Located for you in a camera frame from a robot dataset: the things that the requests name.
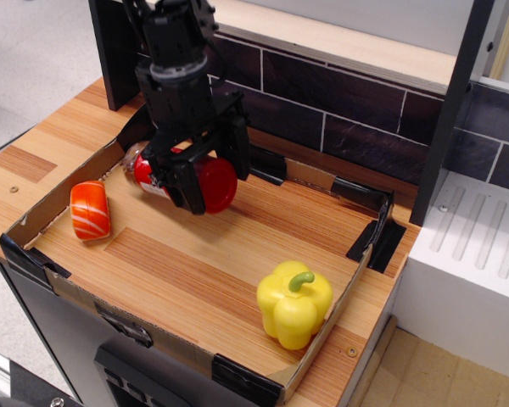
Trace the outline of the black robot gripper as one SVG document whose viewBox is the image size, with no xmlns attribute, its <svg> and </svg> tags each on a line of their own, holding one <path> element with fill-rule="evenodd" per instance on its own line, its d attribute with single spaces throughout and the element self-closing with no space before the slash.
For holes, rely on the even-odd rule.
<svg viewBox="0 0 509 407">
<path fill-rule="evenodd" d="M 204 71 L 179 79 L 155 78 L 147 65 L 136 77 L 155 134 L 143 157 L 152 179 L 175 206 L 203 215 L 206 211 L 195 164 L 210 150 L 227 160 L 240 181 L 250 173 L 247 115 L 243 94 L 213 95 Z"/>
</svg>

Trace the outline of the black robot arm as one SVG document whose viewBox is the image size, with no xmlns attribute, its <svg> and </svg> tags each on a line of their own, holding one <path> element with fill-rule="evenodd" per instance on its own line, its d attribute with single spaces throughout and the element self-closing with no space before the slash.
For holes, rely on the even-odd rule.
<svg viewBox="0 0 509 407">
<path fill-rule="evenodd" d="M 249 176 L 248 118 L 240 92 L 214 95 L 206 48 L 218 26 L 206 1 L 123 3 L 147 57 L 135 69 L 154 126 L 123 169 L 145 192 L 194 215 L 216 214 Z"/>
</svg>

